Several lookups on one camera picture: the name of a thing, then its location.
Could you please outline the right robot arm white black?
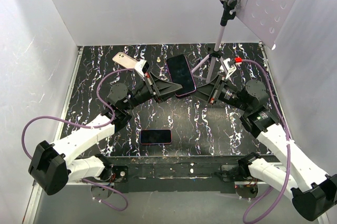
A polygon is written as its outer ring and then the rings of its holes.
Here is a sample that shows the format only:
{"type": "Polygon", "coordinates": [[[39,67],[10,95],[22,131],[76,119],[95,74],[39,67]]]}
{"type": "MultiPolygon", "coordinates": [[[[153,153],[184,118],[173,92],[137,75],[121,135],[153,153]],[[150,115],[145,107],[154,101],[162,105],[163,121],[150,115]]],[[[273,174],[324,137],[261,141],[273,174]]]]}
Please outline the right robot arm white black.
{"type": "Polygon", "coordinates": [[[282,125],[266,107],[269,95],[261,81],[250,80],[238,90],[219,75],[198,87],[194,95],[210,104],[219,100],[242,110],[240,120],[244,128],[268,147],[285,167],[282,171],[258,154],[249,154],[238,162],[238,173],[243,180],[254,177],[283,192],[308,221],[315,221],[336,205],[336,175],[329,175],[293,140],[286,138],[282,125]]]}

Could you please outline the pink phone case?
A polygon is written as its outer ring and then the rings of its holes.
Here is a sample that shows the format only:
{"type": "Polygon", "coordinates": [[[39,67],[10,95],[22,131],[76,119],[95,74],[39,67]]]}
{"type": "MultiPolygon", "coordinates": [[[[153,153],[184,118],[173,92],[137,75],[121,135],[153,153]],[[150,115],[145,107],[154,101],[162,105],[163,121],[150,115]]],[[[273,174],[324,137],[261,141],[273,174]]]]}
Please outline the pink phone case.
{"type": "Polygon", "coordinates": [[[130,56],[128,56],[127,54],[123,53],[123,52],[119,52],[117,53],[113,58],[112,61],[121,65],[124,68],[135,68],[136,64],[138,63],[138,61],[134,58],[131,58],[130,56]]]}

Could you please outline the black smartphone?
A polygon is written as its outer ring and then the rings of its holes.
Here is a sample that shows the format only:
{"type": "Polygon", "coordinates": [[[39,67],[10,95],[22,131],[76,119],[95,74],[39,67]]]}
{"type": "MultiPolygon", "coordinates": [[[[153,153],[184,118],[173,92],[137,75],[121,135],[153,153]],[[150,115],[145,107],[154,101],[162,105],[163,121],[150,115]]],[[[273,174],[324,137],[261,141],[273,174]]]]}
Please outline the black smartphone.
{"type": "Polygon", "coordinates": [[[170,144],[172,135],[169,129],[142,130],[140,133],[140,143],[142,145],[170,144]]]}
{"type": "Polygon", "coordinates": [[[171,82],[182,86],[182,89],[175,93],[176,97],[184,97],[196,91],[194,77],[185,55],[168,58],[166,65],[171,82]]]}

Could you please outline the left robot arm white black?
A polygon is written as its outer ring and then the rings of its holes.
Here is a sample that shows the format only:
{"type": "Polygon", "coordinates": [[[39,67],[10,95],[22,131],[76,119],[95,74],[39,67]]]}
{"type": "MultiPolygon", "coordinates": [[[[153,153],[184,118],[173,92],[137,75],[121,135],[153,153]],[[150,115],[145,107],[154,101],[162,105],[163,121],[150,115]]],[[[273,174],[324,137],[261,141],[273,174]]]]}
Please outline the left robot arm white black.
{"type": "Polygon", "coordinates": [[[80,158],[80,154],[125,127],[131,119],[128,110],[150,99],[166,101],[181,89],[180,84],[161,80],[152,72],[145,73],[143,83],[134,91],[125,84],[114,84],[103,102],[105,109],[92,122],[80,125],[65,138],[36,146],[29,174],[47,195],[56,194],[70,181],[88,177],[101,182],[110,180],[113,164],[107,158],[101,154],[80,158]]]}

